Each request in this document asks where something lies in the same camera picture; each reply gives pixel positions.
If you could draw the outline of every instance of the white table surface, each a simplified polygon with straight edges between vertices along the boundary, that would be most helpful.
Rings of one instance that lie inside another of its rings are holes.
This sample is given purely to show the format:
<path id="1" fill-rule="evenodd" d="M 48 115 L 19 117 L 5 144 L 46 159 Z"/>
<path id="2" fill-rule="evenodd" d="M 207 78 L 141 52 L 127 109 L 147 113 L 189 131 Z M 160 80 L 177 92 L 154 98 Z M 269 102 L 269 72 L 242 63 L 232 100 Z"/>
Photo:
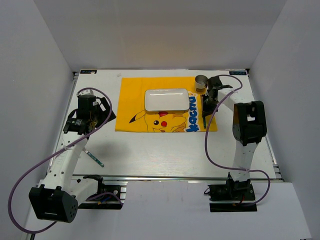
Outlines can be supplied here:
<path id="1" fill-rule="evenodd" d="M 68 113 L 78 107 L 76 92 L 85 87 L 94 87 L 106 93 L 115 114 L 122 78 L 174 77 L 205 75 L 213 77 L 229 74 L 229 71 L 199 70 L 98 70 L 96 74 L 80 74 Z M 248 76 L 238 76 L 243 82 L 239 91 L 249 101 L 253 101 Z M 221 77 L 223 84 L 238 87 L 239 83 L 231 77 Z M 236 150 L 236 140 L 232 133 L 233 113 L 224 105 L 216 114 L 217 132 L 210 132 L 208 138 L 209 154 L 218 164 L 232 166 Z M 105 167 L 100 167 L 82 152 L 74 174 L 98 174 L 126 177 L 189 177 L 225 178 L 228 171 L 213 166 L 206 158 L 204 132 L 186 133 L 136 133 L 116 132 L 116 120 L 107 123 L 93 134 L 86 149 L 97 157 Z M 274 179 L 276 177 L 272 156 L 263 138 L 253 157 L 251 169 L 261 169 Z M 252 178 L 264 179 L 258 172 Z"/>
<path id="2" fill-rule="evenodd" d="M 257 198 L 266 183 L 253 183 Z M 300 240 L 311 238 L 292 183 L 272 183 L 257 212 L 210 212 L 205 182 L 129 182 L 121 210 L 79 209 L 35 240 Z M 26 228 L 50 224 L 31 209 Z"/>

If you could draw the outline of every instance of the metal cup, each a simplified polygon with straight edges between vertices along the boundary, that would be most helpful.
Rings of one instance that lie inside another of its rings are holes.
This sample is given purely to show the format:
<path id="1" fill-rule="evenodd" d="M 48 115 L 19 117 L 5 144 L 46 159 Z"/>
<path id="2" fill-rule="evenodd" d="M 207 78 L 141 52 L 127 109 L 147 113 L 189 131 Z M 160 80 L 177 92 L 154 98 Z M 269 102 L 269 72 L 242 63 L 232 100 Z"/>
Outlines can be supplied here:
<path id="1" fill-rule="evenodd" d="M 208 78 L 204 75 L 198 75 L 195 77 L 194 88 L 198 93 L 202 93 L 207 87 Z"/>

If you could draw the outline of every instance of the white wall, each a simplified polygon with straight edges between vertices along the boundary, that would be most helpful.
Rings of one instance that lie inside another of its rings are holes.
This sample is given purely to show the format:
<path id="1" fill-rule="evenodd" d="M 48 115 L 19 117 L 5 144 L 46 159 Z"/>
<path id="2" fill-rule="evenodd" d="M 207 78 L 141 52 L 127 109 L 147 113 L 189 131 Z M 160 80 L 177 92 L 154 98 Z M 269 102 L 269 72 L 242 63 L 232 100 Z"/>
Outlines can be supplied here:
<path id="1" fill-rule="evenodd" d="M 282 176 L 320 240 L 320 1 L 288 0 L 251 69 Z"/>
<path id="2" fill-rule="evenodd" d="M 286 0 L 35 0 L 73 71 L 250 68 Z"/>
<path id="3" fill-rule="evenodd" d="M 72 88 L 72 72 L 32 0 L 0 1 L 0 233 L 20 239 L 7 211 L 9 192 L 31 166 L 52 152 Z M 45 167 L 27 176 L 13 199 L 25 224 L 29 190 Z"/>

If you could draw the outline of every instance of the yellow placemat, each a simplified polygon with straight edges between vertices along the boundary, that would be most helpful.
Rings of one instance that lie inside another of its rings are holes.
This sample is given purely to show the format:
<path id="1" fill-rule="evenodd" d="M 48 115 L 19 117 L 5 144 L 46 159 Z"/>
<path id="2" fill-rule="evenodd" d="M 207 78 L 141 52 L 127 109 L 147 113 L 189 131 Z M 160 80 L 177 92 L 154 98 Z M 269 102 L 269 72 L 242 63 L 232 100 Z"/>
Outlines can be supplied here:
<path id="1" fill-rule="evenodd" d="M 115 130 L 136 133 L 204 132 L 201 117 L 201 94 L 195 92 L 195 77 L 139 77 L 123 78 L 118 102 Z M 145 110 L 145 92 L 149 89 L 186 89 L 190 108 L 186 112 Z M 217 131 L 213 119 L 210 131 Z"/>

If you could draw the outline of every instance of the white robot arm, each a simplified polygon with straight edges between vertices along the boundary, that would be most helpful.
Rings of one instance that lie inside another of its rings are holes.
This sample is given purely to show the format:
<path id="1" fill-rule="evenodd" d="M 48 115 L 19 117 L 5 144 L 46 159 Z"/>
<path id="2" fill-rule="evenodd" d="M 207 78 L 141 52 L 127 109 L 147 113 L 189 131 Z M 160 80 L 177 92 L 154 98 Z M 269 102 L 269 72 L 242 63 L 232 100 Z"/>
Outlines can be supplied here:
<path id="1" fill-rule="evenodd" d="M 234 91 L 230 85 L 223 85 L 219 76 L 207 79 L 207 86 L 207 93 L 201 96 L 204 118 L 211 115 L 217 104 Z M 261 101 L 247 100 L 234 92 L 222 104 L 233 112 L 232 132 L 236 149 L 232 168 L 235 169 L 230 170 L 226 184 L 209 186 L 213 201 L 241 199 L 247 193 L 253 193 L 250 173 L 245 170 L 251 168 L 255 150 L 267 134 L 265 108 Z"/>
<path id="2" fill-rule="evenodd" d="M 104 106 L 103 111 L 97 103 L 100 100 Z M 78 96 L 78 108 L 73 110 L 63 128 L 64 134 L 59 142 L 59 147 L 84 137 L 98 128 L 110 112 L 110 106 L 105 98 L 92 94 Z M 115 119 L 112 112 L 108 121 Z M 38 219 L 71 223 L 77 214 L 78 206 L 94 194 L 100 194 L 103 178 L 98 175 L 87 175 L 71 185 L 71 178 L 79 156 L 88 142 L 84 138 L 66 151 L 56 156 L 47 176 L 40 182 L 39 187 L 32 187 L 29 199 Z"/>

